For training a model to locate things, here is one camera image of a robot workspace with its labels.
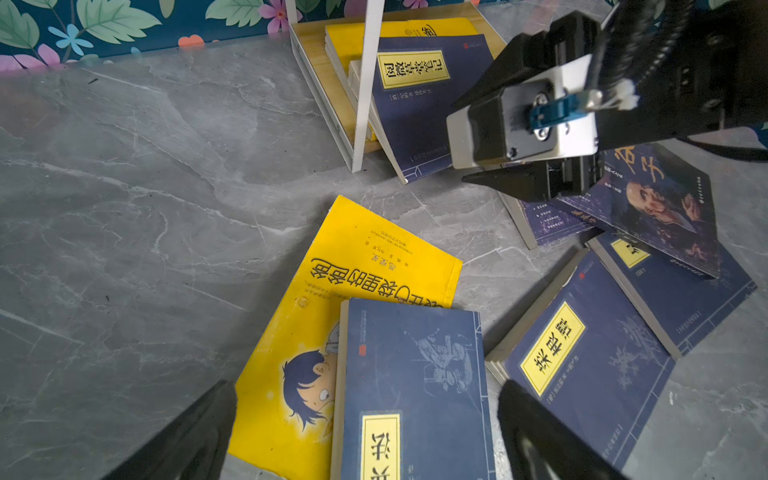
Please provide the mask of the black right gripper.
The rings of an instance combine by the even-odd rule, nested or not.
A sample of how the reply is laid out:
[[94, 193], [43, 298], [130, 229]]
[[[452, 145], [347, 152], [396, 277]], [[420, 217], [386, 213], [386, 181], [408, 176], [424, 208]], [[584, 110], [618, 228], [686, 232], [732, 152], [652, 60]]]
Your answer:
[[454, 104], [591, 56], [584, 93], [593, 102], [598, 150], [462, 177], [521, 201], [586, 193], [603, 175], [602, 151], [678, 139], [767, 117], [767, 5], [729, 1], [700, 10], [692, 1], [620, 1], [603, 22], [572, 13], [546, 32], [509, 42]]

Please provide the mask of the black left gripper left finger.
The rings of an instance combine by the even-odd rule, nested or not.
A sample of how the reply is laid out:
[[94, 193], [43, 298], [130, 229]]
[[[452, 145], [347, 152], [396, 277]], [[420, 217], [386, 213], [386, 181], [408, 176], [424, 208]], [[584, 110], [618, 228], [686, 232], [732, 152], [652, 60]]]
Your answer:
[[236, 409], [234, 383], [217, 382], [105, 478], [218, 479]]

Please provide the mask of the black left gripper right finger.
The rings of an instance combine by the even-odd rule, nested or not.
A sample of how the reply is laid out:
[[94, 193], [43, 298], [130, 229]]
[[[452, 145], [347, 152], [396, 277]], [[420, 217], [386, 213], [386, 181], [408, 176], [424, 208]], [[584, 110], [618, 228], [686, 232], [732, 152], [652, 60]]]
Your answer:
[[507, 380], [498, 419], [514, 479], [622, 479], [518, 383]]

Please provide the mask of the navy book front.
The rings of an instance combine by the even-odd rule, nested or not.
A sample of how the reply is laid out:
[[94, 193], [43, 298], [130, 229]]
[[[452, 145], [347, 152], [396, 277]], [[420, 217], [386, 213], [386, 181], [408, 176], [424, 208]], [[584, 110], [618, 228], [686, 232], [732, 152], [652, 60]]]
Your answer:
[[446, 119], [492, 61], [482, 34], [379, 41], [372, 107], [403, 183], [451, 167]]

